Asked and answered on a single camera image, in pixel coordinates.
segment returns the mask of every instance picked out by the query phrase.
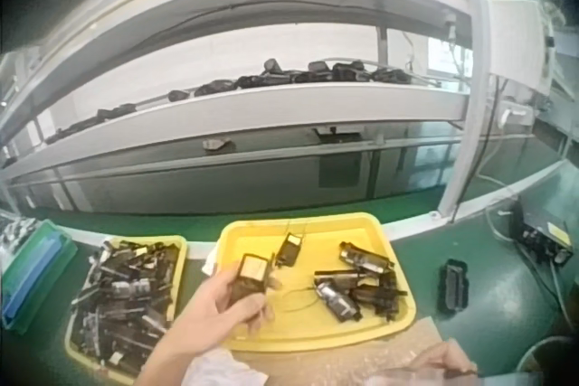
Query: yellow tray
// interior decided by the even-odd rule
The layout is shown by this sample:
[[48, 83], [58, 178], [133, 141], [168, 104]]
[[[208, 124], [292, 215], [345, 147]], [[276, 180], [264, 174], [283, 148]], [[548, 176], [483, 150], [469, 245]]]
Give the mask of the yellow tray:
[[[226, 344], [246, 352], [298, 352], [338, 347], [367, 341], [408, 327], [416, 315], [416, 304], [408, 283], [378, 220], [363, 212], [336, 216], [275, 220], [237, 221], [228, 225], [218, 243], [217, 264], [222, 268], [245, 253], [270, 257], [277, 253], [286, 234], [302, 235], [301, 252], [293, 268], [277, 268], [274, 276], [283, 289], [269, 291], [275, 321], [257, 335], [248, 336], [245, 327], [235, 330]], [[386, 255], [395, 263], [398, 287], [407, 291], [401, 297], [400, 313], [391, 323], [362, 308], [359, 322], [339, 323], [313, 290], [316, 270], [351, 269], [339, 257], [341, 241]]]
[[[175, 308], [176, 308], [176, 300], [177, 295], [179, 294], [179, 284], [181, 283], [181, 277], [183, 275], [183, 266], [185, 265], [185, 258], [187, 256], [187, 241], [183, 237], [179, 237], [177, 235], [170, 235], [164, 237], [116, 237], [110, 241], [110, 243], [117, 247], [121, 240], [132, 241], [134, 243], [142, 244], [144, 246], [149, 244], [155, 243], [163, 243], [166, 246], [176, 245], [179, 248], [179, 255], [177, 257], [177, 263], [175, 265], [175, 272], [173, 274], [173, 287], [171, 288], [171, 299], [173, 303], [169, 305], [169, 308], [166, 310], [166, 319], [167, 321], [173, 321], [175, 318]], [[85, 282], [83, 288], [88, 285], [88, 282]], [[119, 372], [109, 367], [101, 366], [96, 360], [91, 359], [90, 357], [86, 356], [85, 354], [79, 352], [76, 349], [76, 345], [71, 342], [71, 333], [72, 333], [72, 326], [74, 325], [74, 319], [76, 318], [76, 314], [71, 316], [71, 321], [66, 330], [66, 335], [64, 336], [64, 349], [66, 353], [75, 361], [82, 363], [87, 368], [90, 368], [100, 375], [104, 377], [108, 377], [114, 381], [118, 381], [119, 383], [131, 385], [135, 382], [135, 378], [125, 374], [123, 372]]]

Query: power supply box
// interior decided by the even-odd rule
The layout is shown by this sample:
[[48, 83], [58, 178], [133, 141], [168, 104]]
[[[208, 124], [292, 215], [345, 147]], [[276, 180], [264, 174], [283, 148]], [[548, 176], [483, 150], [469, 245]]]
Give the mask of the power supply box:
[[553, 261], [560, 267], [574, 253], [565, 222], [524, 201], [513, 207], [511, 237], [532, 252], [539, 264]]

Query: hand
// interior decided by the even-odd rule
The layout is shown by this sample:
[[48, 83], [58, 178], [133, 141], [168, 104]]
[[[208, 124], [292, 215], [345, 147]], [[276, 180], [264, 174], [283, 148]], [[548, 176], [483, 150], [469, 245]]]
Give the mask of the hand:
[[238, 267], [234, 264], [201, 284], [149, 356], [135, 386], [178, 386], [193, 358], [225, 341], [237, 325], [247, 323], [253, 333], [273, 319], [264, 294], [228, 307]]
[[440, 368], [462, 373], [477, 372], [477, 364], [470, 361], [469, 356], [454, 339], [424, 350], [414, 358], [409, 368], [415, 371], [422, 368]]
[[273, 320], [264, 294], [253, 294], [228, 308], [238, 267], [233, 264], [221, 270], [197, 289], [167, 332], [170, 339], [178, 340], [179, 348], [193, 355], [205, 353], [225, 341], [239, 324], [247, 323], [250, 333], [255, 333], [264, 321]]

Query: green workbench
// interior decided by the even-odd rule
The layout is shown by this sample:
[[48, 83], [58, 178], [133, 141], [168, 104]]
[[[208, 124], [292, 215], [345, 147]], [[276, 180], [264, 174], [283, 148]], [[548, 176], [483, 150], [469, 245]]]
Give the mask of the green workbench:
[[[525, 141], [520, 146], [529, 144]], [[520, 147], [514, 150], [505, 146], [497, 159], [500, 162], [511, 161], [511, 164], [489, 167], [485, 173], [513, 183], [556, 161], [556, 153], [547, 150], [546, 146], [545, 149], [537, 144], [531, 147], [532, 153], [520, 153]], [[517, 156], [515, 161], [512, 160], [514, 155]], [[492, 184], [475, 180], [466, 199], [495, 188]], [[440, 197], [441, 189], [433, 189], [371, 202], [313, 211], [252, 215], [251, 218], [365, 211], [384, 223], [433, 210]], [[565, 164], [554, 175], [528, 189], [526, 197], [565, 219], [572, 238], [575, 242], [579, 240], [579, 170]], [[38, 211], [37, 215], [85, 230], [120, 235], [179, 233], [188, 240], [210, 241], [217, 240], [228, 222], [248, 217], [127, 217], [47, 211]], [[485, 375], [513, 370], [523, 352], [545, 336], [558, 317], [556, 306], [544, 296], [512, 246], [495, 240], [482, 214], [440, 230], [398, 240], [394, 249], [413, 291], [419, 316], [434, 317], [441, 335], [456, 338]], [[87, 257], [92, 251], [92, 247], [79, 245], [79, 253], [24, 336], [3, 331], [1, 366], [6, 379], [15, 384], [103, 384], [100, 376], [71, 360], [63, 347], [70, 302], [86, 277], [89, 270]], [[436, 310], [439, 268], [448, 258], [466, 261], [470, 279], [468, 309], [450, 318]], [[177, 311], [203, 279], [202, 265], [200, 260], [187, 261]], [[575, 255], [562, 270], [565, 294], [570, 291], [577, 272], [579, 255]], [[550, 282], [549, 275], [545, 273], [545, 276]]]

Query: human hand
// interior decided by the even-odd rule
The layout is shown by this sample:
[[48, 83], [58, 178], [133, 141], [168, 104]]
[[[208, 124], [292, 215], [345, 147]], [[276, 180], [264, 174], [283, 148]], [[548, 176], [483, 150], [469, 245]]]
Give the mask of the human hand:
[[250, 333], [255, 333], [265, 321], [273, 320], [273, 310], [261, 293], [228, 307], [238, 267], [238, 263], [233, 264], [201, 284], [167, 332], [166, 340], [183, 353], [196, 356], [225, 341], [239, 324], [247, 323]]
[[410, 363], [409, 368], [418, 371], [423, 368], [439, 368], [454, 372], [477, 372], [477, 364], [460, 348], [454, 339], [433, 345], [424, 350]]

